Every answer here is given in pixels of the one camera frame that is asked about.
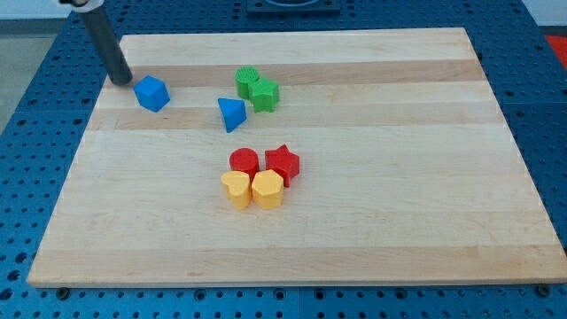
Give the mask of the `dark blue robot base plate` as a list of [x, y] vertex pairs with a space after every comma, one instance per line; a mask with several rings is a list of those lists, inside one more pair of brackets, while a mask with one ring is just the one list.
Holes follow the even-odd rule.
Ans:
[[245, 0], [247, 16], [339, 13], [340, 0]]

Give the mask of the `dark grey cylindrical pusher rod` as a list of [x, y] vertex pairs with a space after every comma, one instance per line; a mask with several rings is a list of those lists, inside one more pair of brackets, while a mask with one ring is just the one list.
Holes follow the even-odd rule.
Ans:
[[110, 81], [118, 86], [129, 84], [133, 75], [120, 48], [103, 4], [85, 4], [77, 9], [91, 42], [103, 62]]

